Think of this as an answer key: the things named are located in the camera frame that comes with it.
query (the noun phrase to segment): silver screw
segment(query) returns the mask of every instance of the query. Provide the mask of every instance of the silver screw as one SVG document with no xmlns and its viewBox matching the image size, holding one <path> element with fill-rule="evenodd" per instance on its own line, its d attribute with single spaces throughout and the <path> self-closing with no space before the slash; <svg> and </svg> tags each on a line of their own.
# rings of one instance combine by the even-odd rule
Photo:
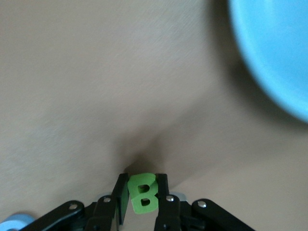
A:
<svg viewBox="0 0 308 231">
<path fill-rule="evenodd" d="M 109 197 L 106 197 L 104 200 L 103 200 L 105 203 L 108 203 L 111 201 L 111 199 Z"/>
<path fill-rule="evenodd" d="M 204 201 L 198 201 L 198 206 L 201 207 L 201 208 L 205 208 L 206 203 Z"/>
<path fill-rule="evenodd" d="M 170 196 L 170 195 L 166 196 L 166 200 L 172 202 L 172 201 L 174 201 L 174 197 Z"/>
<path fill-rule="evenodd" d="M 77 207 L 78 207 L 78 205 L 72 204 L 72 205 L 70 205 L 69 209 L 70 209 L 70 210 L 73 210 L 73 209 L 76 209 Z"/>
</svg>

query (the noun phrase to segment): blue bowl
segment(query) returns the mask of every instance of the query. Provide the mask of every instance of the blue bowl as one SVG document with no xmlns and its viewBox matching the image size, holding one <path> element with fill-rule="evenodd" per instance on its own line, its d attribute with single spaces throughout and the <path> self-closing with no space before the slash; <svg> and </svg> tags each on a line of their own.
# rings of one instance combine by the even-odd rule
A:
<svg viewBox="0 0 308 231">
<path fill-rule="evenodd" d="M 308 122 L 308 1 L 230 0 L 235 37 L 261 88 Z"/>
</svg>

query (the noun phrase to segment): beige surface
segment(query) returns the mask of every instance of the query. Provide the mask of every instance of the beige surface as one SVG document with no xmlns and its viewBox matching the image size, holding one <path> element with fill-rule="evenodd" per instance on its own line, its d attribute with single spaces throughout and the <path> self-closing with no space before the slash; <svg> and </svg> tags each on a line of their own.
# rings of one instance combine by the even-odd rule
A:
<svg viewBox="0 0 308 231">
<path fill-rule="evenodd" d="M 1 1 L 0 220 L 165 172 L 256 230 L 308 227 L 308 127 L 233 47 L 222 1 Z M 123 230 L 150 231 L 156 213 Z"/>
</svg>

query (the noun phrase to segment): light blue object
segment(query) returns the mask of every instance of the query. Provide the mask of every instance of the light blue object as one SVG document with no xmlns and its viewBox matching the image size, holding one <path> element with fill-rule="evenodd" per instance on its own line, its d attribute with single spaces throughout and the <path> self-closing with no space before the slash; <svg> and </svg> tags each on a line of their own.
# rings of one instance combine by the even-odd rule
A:
<svg viewBox="0 0 308 231">
<path fill-rule="evenodd" d="M 308 122 L 308 0 L 230 0 L 237 43 L 263 90 Z"/>
<path fill-rule="evenodd" d="M 18 231 L 33 221 L 34 218 L 28 214 L 14 214 L 0 223 L 0 231 Z"/>
</svg>

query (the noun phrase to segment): green block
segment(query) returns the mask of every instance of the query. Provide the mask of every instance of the green block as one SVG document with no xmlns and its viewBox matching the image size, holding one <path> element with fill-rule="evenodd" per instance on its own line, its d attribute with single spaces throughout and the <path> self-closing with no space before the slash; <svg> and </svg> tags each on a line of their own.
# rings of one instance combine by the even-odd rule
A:
<svg viewBox="0 0 308 231">
<path fill-rule="evenodd" d="M 128 191 L 134 212 L 143 214 L 153 212 L 158 208 L 158 184 L 153 173 L 142 173 L 131 176 L 128 181 Z"/>
</svg>

